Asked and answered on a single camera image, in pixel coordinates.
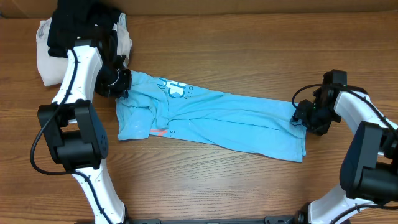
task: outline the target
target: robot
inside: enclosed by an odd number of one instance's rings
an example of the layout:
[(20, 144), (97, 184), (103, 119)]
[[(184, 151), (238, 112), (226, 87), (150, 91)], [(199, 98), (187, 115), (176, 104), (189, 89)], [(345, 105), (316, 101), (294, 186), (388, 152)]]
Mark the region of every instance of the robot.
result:
[[(362, 88), (347, 85), (347, 73), (332, 70), (323, 76), (322, 84), (300, 89), (293, 97), (296, 111), (293, 123), (307, 131), (326, 134), (332, 122), (345, 120), (354, 133), (353, 141), (341, 165), (340, 184), (324, 197), (303, 206), (295, 215), (246, 220), (131, 220), (119, 199), (106, 167), (108, 137), (92, 105), (94, 91), (105, 97), (127, 97), (131, 86), (129, 70), (116, 69), (109, 56), (107, 38), (79, 38), (68, 50), (68, 67), (52, 104), (42, 105), (37, 112), (42, 129), (30, 154), (34, 169), (42, 174), (71, 174), (81, 185), (94, 213), (95, 224), (340, 224), (365, 208), (398, 209), (384, 206), (398, 201), (397, 125), (384, 117), (370, 102)], [(315, 100), (294, 98), (302, 90), (319, 87)], [(77, 123), (79, 130), (62, 131), (61, 127)], [(34, 162), (34, 150), (44, 135), (50, 155), (65, 172), (49, 172)], [(377, 161), (378, 155), (391, 159), (391, 164)]]

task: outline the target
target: wooden table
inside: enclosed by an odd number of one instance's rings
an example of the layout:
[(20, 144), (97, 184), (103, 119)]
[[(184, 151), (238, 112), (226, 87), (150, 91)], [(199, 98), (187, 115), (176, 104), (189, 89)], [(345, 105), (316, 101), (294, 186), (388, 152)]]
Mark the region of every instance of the wooden table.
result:
[[(291, 100), (332, 68), (370, 92), (398, 121), (398, 14), (270, 14), (129, 17), (134, 42), (129, 68), (237, 95)], [(73, 223), (91, 208), (70, 176), (46, 176), (30, 166), (39, 130), (37, 108), (59, 85), (44, 87), (36, 66), (39, 19), (0, 20), (0, 223)], [(311, 99), (312, 90), (297, 100)], [(113, 99), (94, 106), (110, 140), (114, 187), (133, 218), (162, 220), (262, 218), (293, 214), (338, 183), (353, 135), (344, 123), (307, 136), (303, 163), (218, 146), (151, 136), (117, 139)], [(42, 139), (36, 160), (61, 170)], [(367, 210), (353, 223), (395, 223), (398, 212)]]

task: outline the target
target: wooden floor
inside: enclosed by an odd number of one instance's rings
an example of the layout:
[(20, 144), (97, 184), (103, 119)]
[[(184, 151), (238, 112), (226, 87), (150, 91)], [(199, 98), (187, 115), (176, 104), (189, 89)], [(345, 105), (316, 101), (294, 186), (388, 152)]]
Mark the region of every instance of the wooden floor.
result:
[[(398, 14), (274, 14), (129, 17), (129, 68), (237, 95), (291, 100), (332, 68), (398, 122)], [(93, 218), (70, 176), (30, 166), (37, 108), (59, 85), (44, 87), (36, 66), (38, 19), (0, 20), (0, 223), (73, 223)], [(312, 90), (297, 100), (311, 98)], [(114, 187), (133, 218), (263, 218), (294, 214), (338, 184), (353, 135), (344, 123), (307, 135), (303, 163), (151, 136), (117, 139), (114, 99), (94, 106), (110, 140)], [(40, 167), (60, 170), (42, 139)], [(353, 223), (396, 223), (398, 212), (367, 210)]]

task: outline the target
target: folded t-shirt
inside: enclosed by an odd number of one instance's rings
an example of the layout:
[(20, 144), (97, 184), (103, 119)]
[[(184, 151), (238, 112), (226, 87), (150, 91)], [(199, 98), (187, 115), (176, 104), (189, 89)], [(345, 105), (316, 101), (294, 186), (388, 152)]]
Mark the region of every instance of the folded t-shirt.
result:
[(290, 102), (238, 96), (132, 72), (129, 97), (116, 99), (119, 140), (150, 134), (216, 144), (302, 162), (306, 129)]

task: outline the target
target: wire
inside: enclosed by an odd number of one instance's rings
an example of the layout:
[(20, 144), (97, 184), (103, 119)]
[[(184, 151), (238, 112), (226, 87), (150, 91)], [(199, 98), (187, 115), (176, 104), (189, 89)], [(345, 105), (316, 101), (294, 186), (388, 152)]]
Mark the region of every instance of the wire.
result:
[(377, 117), (390, 129), (390, 131), (392, 132), (392, 134), (394, 135), (395, 139), (398, 140), (398, 134), (397, 131), (392, 127), (392, 125), (386, 121), (386, 117), (383, 116), (380, 111), (371, 103), (369, 102), (364, 96), (360, 96), (359, 94), (355, 93), (354, 91), (348, 89), (347, 87), (352, 87), (352, 88), (358, 88), (355, 86), (347, 86), (347, 85), (336, 85), (336, 84), (331, 84), (331, 85), (326, 85), (326, 84), (312, 84), (312, 85), (307, 85), (299, 90), (297, 90), (292, 98), (292, 105), (297, 109), (296, 104), (294, 103), (294, 99), (296, 98), (296, 96), (303, 90), (306, 90), (308, 88), (312, 88), (312, 87), (316, 87), (316, 86), (322, 86), (322, 87), (330, 87), (330, 88), (334, 88), (337, 90), (341, 90), (341, 91), (346, 91), (347, 93), (359, 98), (360, 100), (362, 100), (363, 102), (365, 102), (372, 110), (373, 112), (377, 115)]
[(65, 174), (75, 174), (75, 175), (79, 175), (81, 177), (83, 177), (85, 179), (85, 182), (87, 182), (87, 184), (90, 186), (91, 192), (93, 193), (93, 197), (94, 197), (94, 201), (95, 204), (98, 207), (98, 210), (100, 212), (100, 214), (102, 214), (106, 221), (109, 224), (112, 224), (112, 221), (109, 219), (109, 217), (107, 216), (107, 214), (104, 212), (104, 209), (102, 208), (102, 206), (100, 205), (100, 202), (98, 201), (98, 197), (97, 194), (95, 192), (94, 186), (91, 183), (91, 180), (89, 177), (87, 177), (85, 174), (82, 174), (81, 172), (69, 172), (69, 171), (64, 171), (64, 172), (53, 172), (53, 171), (46, 171), (46, 170), (42, 170), (41, 168), (39, 168), (36, 163), (35, 163), (35, 159), (34, 159), (34, 155), (35, 155), (35, 149), (37, 146), (37, 143), (40, 140), (40, 137), (43, 135), (45, 129), (48, 127), (49, 123), (51, 122), (51, 120), (54, 119), (54, 117), (56, 117), (56, 115), (58, 115), (60, 109), (62, 108), (62, 106), (65, 104), (65, 102), (67, 101), (69, 94), (72, 90), (72, 86), (73, 86), (73, 82), (75, 81), (76, 78), (76, 73), (77, 73), (77, 65), (79, 63), (78, 59), (77, 59), (77, 55), (76, 52), (73, 49), (70, 49), (72, 51), (73, 57), (75, 58), (75, 67), (73, 68), (73, 73), (72, 73), (72, 78), (70, 80), (68, 89), (66, 90), (65, 96), (63, 97), (63, 100), (61, 101), (61, 103), (58, 105), (57, 109), (55, 109), (55, 111), (52, 113), (50, 119), (43, 125), (42, 129), (40, 129), (39, 133), (37, 133), (36, 138), (32, 144), (32, 148), (30, 149), (30, 163), (32, 164), (32, 167), (39, 173), (41, 174), (45, 174), (45, 175), (65, 175)]
[(355, 207), (352, 207), (345, 212), (341, 213), (338, 215), (335, 219), (333, 219), (330, 224), (336, 224), (338, 220), (342, 219), (344, 216), (350, 214), (351, 212), (357, 210), (360, 212), (361, 208), (379, 208), (379, 209), (384, 209), (384, 210), (398, 210), (398, 206), (383, 206), (383, 205), (355, 205)]

